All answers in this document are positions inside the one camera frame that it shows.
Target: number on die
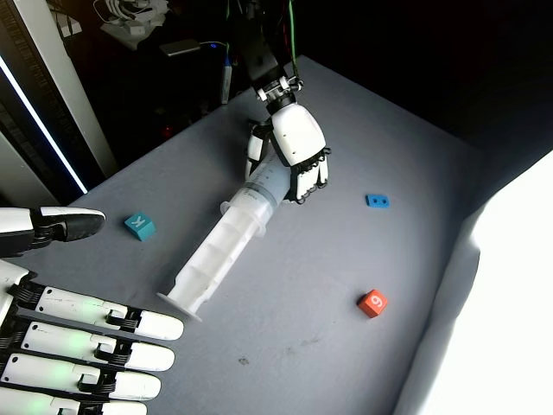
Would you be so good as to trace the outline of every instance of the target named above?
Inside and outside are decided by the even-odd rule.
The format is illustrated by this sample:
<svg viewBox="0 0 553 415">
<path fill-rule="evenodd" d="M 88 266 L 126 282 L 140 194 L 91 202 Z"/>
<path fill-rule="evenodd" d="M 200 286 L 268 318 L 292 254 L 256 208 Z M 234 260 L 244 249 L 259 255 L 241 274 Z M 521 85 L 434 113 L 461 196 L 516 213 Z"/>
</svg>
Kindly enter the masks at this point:
<svg viewBox="0 0 553 415">
<path fill-rule="evenodd" d="M 378 290 L 370 291 L 357 303 L 358 307 L 370 318 L 379 316 L 387 304 L 388 300 Z"/>
</svg>

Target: teal cube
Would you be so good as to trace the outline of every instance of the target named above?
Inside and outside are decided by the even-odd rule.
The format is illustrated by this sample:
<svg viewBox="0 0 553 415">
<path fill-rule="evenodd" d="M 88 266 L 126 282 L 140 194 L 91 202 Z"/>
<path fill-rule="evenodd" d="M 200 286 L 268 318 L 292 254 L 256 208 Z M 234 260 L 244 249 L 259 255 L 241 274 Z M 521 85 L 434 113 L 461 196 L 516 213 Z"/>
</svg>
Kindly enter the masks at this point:
<svg viewBox="0 0 553 415">
<path fill-rule="evenodd" d="M 140 240 L 146 240 L 156 232 L 156 225 L 152 219 L 142 212 L 133 214 L 124 225 Z"/>
</svg>

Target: led light strip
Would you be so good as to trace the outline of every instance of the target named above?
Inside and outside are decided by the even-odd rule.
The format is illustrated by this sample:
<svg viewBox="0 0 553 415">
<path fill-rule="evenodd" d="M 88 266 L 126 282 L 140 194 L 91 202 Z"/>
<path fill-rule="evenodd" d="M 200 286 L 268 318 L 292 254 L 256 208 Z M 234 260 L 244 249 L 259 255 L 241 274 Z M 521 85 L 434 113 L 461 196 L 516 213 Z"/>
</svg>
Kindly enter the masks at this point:
<svg viewBox="0 0 553 415">
<path fill-rule="evenodd" d="M 2 68 L 4 74 L 6 75 L 6 78 L 8 78 L 8 80 L 10 81 L 10 84 L 16 90 L 16 93 L 19 96 L 19 99 L 25 105 L 25 108 L 27 108 L 27 111 L 29 111 L 29 113 L 31 114 L 31 117 L 33 117 L 33 120 L 38 125 L 38 128 L 41 129 L 42 134 L 44 134 L 44 137 L 46 137 L 46 139 L 48 140 L 48 142 L 50 143 L 50 145 L 54 149 L 55 154 L 58 155 L 61 162 L 66 167 L 66 169 L 69 172 L 69 174 L 71 175 L 71 177 L 75 180 L 75 183 L 77 183 L 77 186 L 79 186 L 79 188 L 83 192 L 83 194 L 86 195 L 86 193 L 88 193 L 88 190 L 86 190 L 85 185 L 79 179 L 79 177 L 77 176 L 77 173 L 75 173 L 75 170 L 73 170 L 73 167 L 71 167 L 71 164 L 69 164 L 68 160 L 66 159 L 66 157 L 61 152 L 60 147 L 58 147 L 58 144 L 56 144 L 56 142 L 54 141 L 54 139 L 52 138 L 52 136 L 48 132 L 48 129 L 46 128 L 46 125 L 44 125 L 44 123 L 42 123 L 40 117 L 38 116 L 38 114 L 35 111 L 35 108 L 33 108 L 31 103 L 29 102 L 29 100 L 25 96 L 25 93 L 23 92 L 23 90 L 21 89 L 19 84 L 17 83 L 16 78 L 14 78 L 14 75 L 11 73 L 10 69 L 8 68 L 8 65 L 6 65 L 6 62 L 3 60 L 2 56 L 0 56 L 0 68 Z"/>
</svg>

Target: number 6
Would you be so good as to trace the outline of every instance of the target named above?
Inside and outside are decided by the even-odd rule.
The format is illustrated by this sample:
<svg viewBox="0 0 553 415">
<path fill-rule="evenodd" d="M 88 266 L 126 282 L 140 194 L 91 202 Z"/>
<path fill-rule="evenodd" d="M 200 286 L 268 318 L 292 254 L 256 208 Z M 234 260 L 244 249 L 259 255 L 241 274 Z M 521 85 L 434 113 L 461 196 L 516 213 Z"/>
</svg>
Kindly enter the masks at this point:
<svg viewBox="0 0 553 415">
<path fill-rule="evenodd" d="M 374 305 L 376 305 L 377 307 L 382 307 L 382 299 L 377 297 L 377 296 L 372 296 L 371 297 L 371 303 L 373 303 Z"/>
</svg>

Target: white power strip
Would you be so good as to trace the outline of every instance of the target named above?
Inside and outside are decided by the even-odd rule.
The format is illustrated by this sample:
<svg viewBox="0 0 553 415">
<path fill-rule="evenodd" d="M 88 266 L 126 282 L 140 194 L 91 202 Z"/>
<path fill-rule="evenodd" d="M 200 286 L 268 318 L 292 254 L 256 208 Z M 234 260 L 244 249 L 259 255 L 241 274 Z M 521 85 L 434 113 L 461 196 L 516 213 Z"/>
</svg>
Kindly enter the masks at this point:
<svg viewBox="0 0 553 415">
<path fill-rule="evenodd" d="M 69 37 L 73 33 L 73 35 L 76 35 L 79 32 L 82 32 L 83 29 L 80 27 L 80 23 L 77 22 L 72 17 L 69 17 L 69 22 L 71 23 L 71 29 L 69 30 L 69 24 L 67 24 L 67 16 L 63 13 L 60 13 L 58 11 L 52 11 L 52 17 L 54 19 L 54 22 L 58 22 L 61 28 L 61 34 L 63 37 Z"/>
</svg>

